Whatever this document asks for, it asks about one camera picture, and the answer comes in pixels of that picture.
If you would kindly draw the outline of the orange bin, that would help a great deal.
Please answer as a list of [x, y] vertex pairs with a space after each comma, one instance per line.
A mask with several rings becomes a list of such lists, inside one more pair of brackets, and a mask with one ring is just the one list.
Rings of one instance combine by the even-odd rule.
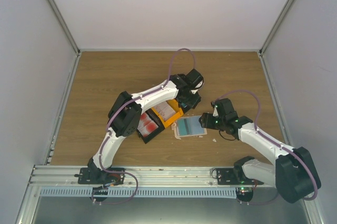
[[158, 116], [165, 129], [170, 127], [184, 114], [182, 108], [179, 107], [179, 103], [175, 99], [164, 101], [151, 109], [156, 116]]

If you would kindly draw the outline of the teal VIP card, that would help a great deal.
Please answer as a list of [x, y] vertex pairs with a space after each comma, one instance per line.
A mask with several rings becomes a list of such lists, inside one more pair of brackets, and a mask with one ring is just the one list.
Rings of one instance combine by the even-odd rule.
[[189, 118], [180, 118], [176, 122], [177, 133], [181, 137], [191, 135], [190, 120]]

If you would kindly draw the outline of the white pink cards stack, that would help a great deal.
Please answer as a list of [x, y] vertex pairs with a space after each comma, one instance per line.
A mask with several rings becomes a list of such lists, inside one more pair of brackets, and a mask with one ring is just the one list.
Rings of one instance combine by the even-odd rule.
[[164, 121], [167, 121], [176, 114], [175, 110], [167, 102], [162, 102], [154, 106], [153, 109], [163, 118]]

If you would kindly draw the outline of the black bin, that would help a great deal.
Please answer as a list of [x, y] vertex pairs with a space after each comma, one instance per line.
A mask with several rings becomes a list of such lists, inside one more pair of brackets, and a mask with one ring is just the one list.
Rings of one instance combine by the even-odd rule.
[[152, 109], [149, 109], [141, 115], [136, 131], [143, 142], [147, 144], [164, 129], [160, 117]]

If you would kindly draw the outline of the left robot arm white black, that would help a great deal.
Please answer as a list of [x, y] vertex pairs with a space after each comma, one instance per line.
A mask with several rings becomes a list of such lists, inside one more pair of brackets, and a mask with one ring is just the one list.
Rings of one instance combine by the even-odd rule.
[[168, 100], [176, 100], [179, 105], [194, 109], [201, 101], [198, 91], [203, 84], [204, 77], [192, 69], [186, 75], [170, 75], [164, 82], [143, 92], [120, 93], [108, 114], [105, 138], [88, 162], [91, 179], [97, 184], [107, 181], [107, 169], [112, 165], [118, 148], [124, 139], [136, 131], [144, 112]]

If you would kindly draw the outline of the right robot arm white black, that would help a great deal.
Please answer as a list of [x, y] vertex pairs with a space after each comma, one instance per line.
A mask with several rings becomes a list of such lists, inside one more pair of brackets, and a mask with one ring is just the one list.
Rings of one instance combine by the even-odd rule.
[[260, 181], [274, 187], [288, 203], [317, 197], [321, 181], [306, 148], [287, 145], [265, 133], [255, 121], [238, 116], [230, 99], [217, 99], [211, 106], [213, 113], [203, 113], [199, 119], [202, 128], [226, 132], [269, 160], [263, 163], [251, 156], [239, 159], [233, 165], [235, 182]]

